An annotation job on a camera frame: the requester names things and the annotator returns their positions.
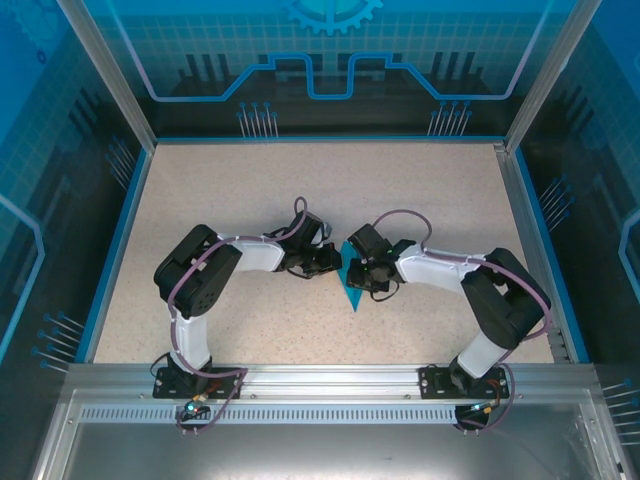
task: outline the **transparent side panel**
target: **transparent side panel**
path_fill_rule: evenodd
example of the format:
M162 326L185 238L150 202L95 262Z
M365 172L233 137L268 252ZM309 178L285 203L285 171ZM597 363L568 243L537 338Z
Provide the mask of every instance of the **transparent side panel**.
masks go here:
M605 387L640 381L639 21L640 4L603 0L522 145ZM622 394L611 400L623 404L619 432L637 442L626 436L638 430L637 400L624 385L611 393Z
M503 135L574 0L88 0L159 136Z
M0 67L0 477L9 479L27 478L37 458L140 145L55 2L2 3Z
M219 425L187 438L170 425L80 425L70 458L66 480L601 478L571 406L516 407L478 437L451 425Z

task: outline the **slotted metal strip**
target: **slotted metal strip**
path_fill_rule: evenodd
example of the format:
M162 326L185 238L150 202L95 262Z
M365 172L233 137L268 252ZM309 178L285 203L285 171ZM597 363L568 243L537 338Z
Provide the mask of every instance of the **slotted metal strip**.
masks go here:
M212 412L190 423L207 423ZM82 423L173 424L182 409L175 405L108 405L83 407ZM223 413L221 424L453 424L452 405L231 405Z

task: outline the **blue acrylic panel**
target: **blue acrylic panel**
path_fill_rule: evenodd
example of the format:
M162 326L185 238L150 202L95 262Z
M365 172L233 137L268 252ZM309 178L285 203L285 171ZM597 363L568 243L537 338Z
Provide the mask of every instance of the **blue acrylic panel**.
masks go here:
M0 2L0 478L28 478L140 144L53 0ZM25 405L28 395L28 408Z
M522 144L605 385L640 381L639 21L637 2L603 0Z
M269 101L282 133L437 137L503 135L573 4L91 0L88 7L158 135L251 137L234 121L238 105Z

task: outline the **beige tabletop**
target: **beige tabletop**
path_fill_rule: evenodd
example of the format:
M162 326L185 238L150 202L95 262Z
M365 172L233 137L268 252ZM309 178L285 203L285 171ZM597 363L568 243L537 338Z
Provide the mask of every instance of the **beige tabletop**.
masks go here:
M261 234L293 220L293 200L333 226L339 246L387 210L427 215L437 249L522 248L491 145L292 143L159 145L133 225L95 362L153 361L170 348L169 315L153 283L160 262L198 223L224 234ZM392 243L424 225L394 216ZM365 294L354 313L337 273L311 281L286 272L231 277L208 313L215 362L417 364L449 362L478 330L462 296L403 285L384 303ZM551 362L545 337L513 362Z

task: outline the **blue triangular object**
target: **blue triangular object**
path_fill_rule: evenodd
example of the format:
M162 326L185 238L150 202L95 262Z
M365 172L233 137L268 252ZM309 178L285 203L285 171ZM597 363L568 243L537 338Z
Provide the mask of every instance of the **blue triangular object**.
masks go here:
M360 258L360 255L358 255L358 252L356 252L355 248L353 248L353 246L349 242L344 242L342 244L340 255L342 255L342 268L338 270L338 276L342 281L342 286L344 287L347 293L347 297L351 302L353 311L356 312L358 311L358 304L360 303L360 298L362 297L362 290L347 287L347 271L349 270L349 265L351 265L351 260L354 258Z

